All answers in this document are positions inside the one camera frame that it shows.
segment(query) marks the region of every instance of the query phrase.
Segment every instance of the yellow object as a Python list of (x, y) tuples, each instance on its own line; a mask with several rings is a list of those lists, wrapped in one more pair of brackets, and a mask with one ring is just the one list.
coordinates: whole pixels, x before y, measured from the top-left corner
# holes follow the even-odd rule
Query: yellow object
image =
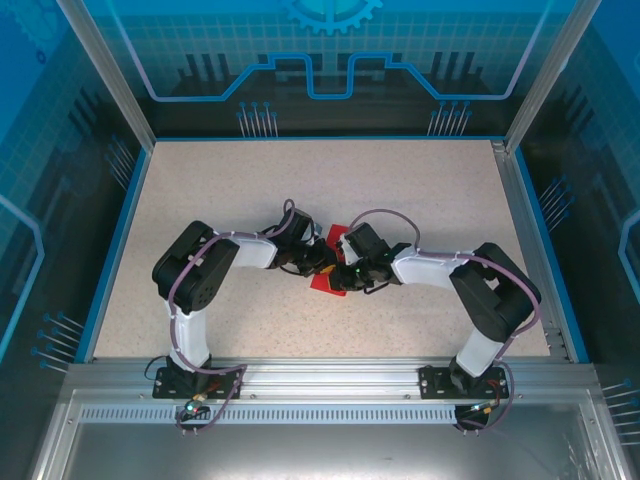
[(333, 270), (336, 268), (335, 265), (329, 265), (328, 267), (320, 270), (320, 275), (325, 274), (325, 273), (331, 273), (333, 272)]

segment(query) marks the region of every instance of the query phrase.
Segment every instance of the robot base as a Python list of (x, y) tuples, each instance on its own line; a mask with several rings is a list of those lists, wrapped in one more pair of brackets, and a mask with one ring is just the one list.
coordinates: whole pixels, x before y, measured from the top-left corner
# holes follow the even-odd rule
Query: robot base
[[(202, 368), (211, 368), (210, 363), (211, 359), (205, 362)], [(229, 395), (237, 375), (237, 372), (223, 375), (188, 372), (167, 357), (167, 366), (159, 368), (156, 372), (152, 397), (187, 400), (197, 394), (205, 394), (209, 400), (224, 400)], [(242, 385), (238, 387), (232, 399), (240, 398), (241, 388)]]

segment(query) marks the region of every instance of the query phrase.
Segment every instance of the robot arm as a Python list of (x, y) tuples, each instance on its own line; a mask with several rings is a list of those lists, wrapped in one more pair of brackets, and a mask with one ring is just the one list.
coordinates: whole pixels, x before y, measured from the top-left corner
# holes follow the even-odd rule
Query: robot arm
[[(286, 211), (280, 224), (266, 231), (280, 230), (290, 215), (290, 210)], [(272, 269), (292, 263), (300, 275), (309, 276), (323, 268), (325, 262), (336, 260), (333, 250), (319, 237), (320, 233), (320, 227), (309, 215), (294, 210), (291, 222), (275, 237), (267, 239), (264, 234), (232, 233), (217, 241), (189, 271), (174, 296), (177, 345), (188, 362), (208, 368), (211, 355), (206, 343), (205, 308), (218, 293), (230, 268)], [(154, 267), (152, 278), (168, 311), (169, 292), (176, 279), (202, 245), (215, 235), (216, 232), (205, 223), (192, 222)], [(180, 359), (173, 346), (169, 358), (172, 366), (194, 372)]]
[[(505, 342), (533, 311), (531, 300), (518, 285), (481, 263), (469, 261), (468, 255), (425, 256), (407, 243), (390, 248), (367, 223), (343, 235), (340, 248), (345, 264), (330, 274), (331, 286), (336, 290), (373, 293), (389, 284), (420, 283), (458, 293), (474, 324), (469, 339), (449, 367), (451, 383), (462, 394), (468, 394), (481, 381)], [(497, 245), (485, 243), (474, 252), (465, 253), (505, 268), (540, 301), (535, 285)]]

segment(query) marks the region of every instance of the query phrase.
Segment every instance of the metal base plate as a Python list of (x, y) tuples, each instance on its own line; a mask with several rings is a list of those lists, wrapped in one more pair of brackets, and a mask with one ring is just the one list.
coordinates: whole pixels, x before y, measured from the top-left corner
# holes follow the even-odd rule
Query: metal base plate
[(418, 381), (420, 385), (420, 398), (423, 400), (491, 400), (496, 397), (495, 389), (487, 382), (495, 380), (500, 385), (498, 394), (501, 399), (509, 398), (505, 372), (502, 368), (491, 367), (484, 375), (484, 379), (468, 395), (461, 394), (451, 383), (449, 367), (426, 367), (418, 369)]
[[(226, 375), (210, 375), (207, 384), (211, 390), (207, 392), (207, 398), (209, 400), (226, 399), (236, 378), (235, 373), (228, 373)], [(240, 398), (241, 389), (242, 385), (238, 387), (231, 398)], [(169, 368), (162, 367), (156, 372), (156, 381), (152, 393), (153, 398), (186, 400), (196, 393), (199, 392), (187, 392), (184, 387), (181, 387), (180, 384), (175, 381), (175, 377)]]

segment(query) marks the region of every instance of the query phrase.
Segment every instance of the black mounting bracket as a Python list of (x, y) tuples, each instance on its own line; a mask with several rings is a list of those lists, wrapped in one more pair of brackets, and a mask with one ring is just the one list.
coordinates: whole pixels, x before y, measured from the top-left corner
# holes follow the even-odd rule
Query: black mounting bracket
[[(494, 380), (498, 384), (495, 388), (488, 383)], [(505, 372), (500, 367), (490, 367), (468, 394), (463, 394), (451, 381), (449, 367), (433, 367), (427, 365), (418, 369), (418, 385), (422, 400), (491, 400), (496, 395), (509, 398), (509, 388)]]

